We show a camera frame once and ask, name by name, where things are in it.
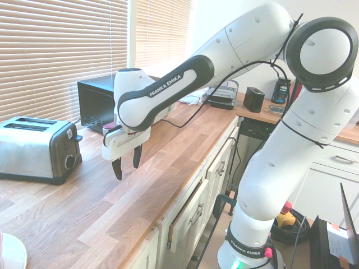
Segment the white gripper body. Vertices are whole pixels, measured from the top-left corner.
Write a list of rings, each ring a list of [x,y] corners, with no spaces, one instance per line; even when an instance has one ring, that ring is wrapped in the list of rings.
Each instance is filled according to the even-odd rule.
[[[108,161],[115,161],[129,151],[146,142],[150,137],[151,127],[142,132],[128,134],[121,129],[108,132],[102,144],[102,157]]]

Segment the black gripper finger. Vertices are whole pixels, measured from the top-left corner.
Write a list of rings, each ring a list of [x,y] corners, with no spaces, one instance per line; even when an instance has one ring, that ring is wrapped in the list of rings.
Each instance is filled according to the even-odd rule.
[[[122,168],[121,168],[122,158],[118,158],[112,162],[112,168],[114,174],[118,180],[122,180]]]
[[[139,167],[141,154],[142,154],[142,144],[134,148],[133,166],[136,169]]]

